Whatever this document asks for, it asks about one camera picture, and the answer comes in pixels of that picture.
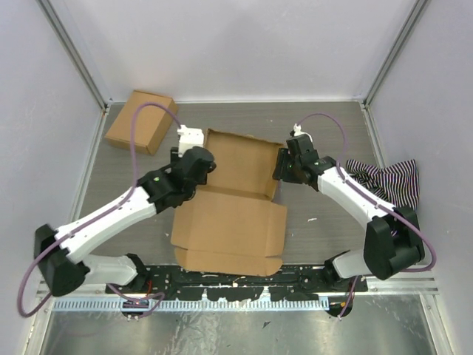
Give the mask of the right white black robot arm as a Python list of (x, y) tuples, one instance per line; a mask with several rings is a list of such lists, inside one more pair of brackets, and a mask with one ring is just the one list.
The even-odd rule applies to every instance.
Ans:
[(356, 276), (386, 280), (424, 259), (416, 212), (376, 197), (337, 166), (335, 159), (320, 157), (308, 134), (291, 133), (278, 151), (273, 179), (311, 187), (337, 202), (363, 228), (363, 248), (324, 262), (322, 271), (330, 290), (343, 291)]

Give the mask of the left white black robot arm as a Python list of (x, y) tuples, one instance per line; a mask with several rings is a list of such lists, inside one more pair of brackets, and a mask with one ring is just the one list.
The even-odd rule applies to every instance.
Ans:
[(93, 251), (128, 227), (193, 198), (216, 164), (205, 148), (195, 146), (182, 157), (171, 151), (171, 163), (147, 172), (120, 197), (73, 223), (35, 231), (34, 257), (54, 297), (86, 284), (112, 284), (134, 294), (144, 291), (149, 272), (136, 254), (121, 257)]

